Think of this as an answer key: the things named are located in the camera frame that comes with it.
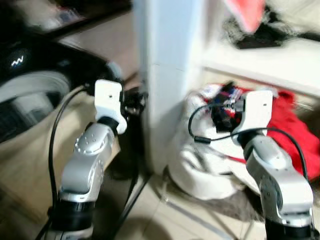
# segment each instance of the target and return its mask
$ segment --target black cable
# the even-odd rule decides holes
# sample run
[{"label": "black cable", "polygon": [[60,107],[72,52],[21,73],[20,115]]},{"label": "black cable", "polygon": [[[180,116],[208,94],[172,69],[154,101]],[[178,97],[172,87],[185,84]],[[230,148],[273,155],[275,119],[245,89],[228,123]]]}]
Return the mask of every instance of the black cable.
[{"label": "black cable", "polygon": [[190,116],[189,118],[189,122],[188,122],[188,131],[190,136],[196,141],[196,142],[202,142],[202,143],[207,143],[210,144],[213,141],[218,141],[218,140],[223,140],[223,139],[227,139],[227,138],[231,138],[233,136],[237,136],[240,134],[246,134],[246,133],[250,133],[250,132],[256,132],[256,131],[262,131],[262,130],[268,130],[268,131],[273,131],[273,132],[278,132],[281,133],[283,135],[285,135],[287,138],[289,138],[291,140],[291,142],[294,144],[295,148],[298,151],[300,160],[301,160],[301,165],[302,165],[302,172],[303,172],[303,176],[304,178],[309,182],[308,180],[308,171],[307,171],[307,165],[306,165],[306,160],[305,160],[305,156],[304,153],[301,149],[301,147],[299,146],[299,144],[297,143],[297,141],[287,132],[278,129],[278,128],[274,128],[274,127],[258,127],[258,128],[251,128],[251,129],[247,129],[247,130],[243,130],[243,131],[239,131],[239,132],[235,132],[235,133],[231,133],[228,136],[223,136],[223,137],[219,137],[219,138],[215,138],[215,139],[211,139],[211,138],[207,138],[207,137],[202,137],[202,136],[196,136],[193,134],[192,129],[191,129],[191,125],[192,125],[192,121],[195,117],[195,115],[203,108],[212,108],[212,107],[221,107],[221,104],[208,104],[208,105],[203,105],[198,107]]},{"label": "black cable", "polygon": [[43,235],[47,232],[50,227],[50,224],[53,220],[53,212],[56,209],[56,204],[58,201],[58,192],[57,192],[57,184],[56,184],[56,177],[55,177],[55,169],[54,169],[54,143],[55,143],[55,135],[58,127],[58,123],[62,117],[62,114],[66,110],[66,107],[70,103],[70,101],[79,93],[86,90],[86,88],[80,88],[75,91],[72,95],[70,95],[62,104],[52,127],[50,142],[49,142],[49,154],[48,154],[48,169],[49,169],[49,176],[50,176],[50,185],[51,185],[51,192],[52,192],[52,209],[49,213],[49,218],[46,224],[42,227],[41,231],[36,236],[35,240],[40,240]]}]

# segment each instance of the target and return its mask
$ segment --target tile floor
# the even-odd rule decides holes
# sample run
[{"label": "tile floor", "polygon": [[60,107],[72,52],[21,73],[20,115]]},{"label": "tile floor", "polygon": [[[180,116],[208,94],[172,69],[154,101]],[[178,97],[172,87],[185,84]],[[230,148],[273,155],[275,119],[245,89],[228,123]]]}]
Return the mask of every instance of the tile floor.
[{"label": "tile floor", "polygon": [[[145,186],[115,240],[242,240],[249,222],[209,211],[168,189],[169,203],[159,198],[161,179]],[[315,209],[320,229],[320,208]],[[255,222],[247,240],[265,239],[265,225]]]}]

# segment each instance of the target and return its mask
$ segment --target shelf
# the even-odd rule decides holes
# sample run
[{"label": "shelf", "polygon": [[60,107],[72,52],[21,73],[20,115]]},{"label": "shelf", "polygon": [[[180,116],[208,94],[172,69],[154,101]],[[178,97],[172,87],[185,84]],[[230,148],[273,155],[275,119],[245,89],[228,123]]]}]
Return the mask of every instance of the shelf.
[{"label": "shelf", "polygon": [[204,67],[320,97],[320,43],[295,39],[284,47],[239,50],[212,42]]}]

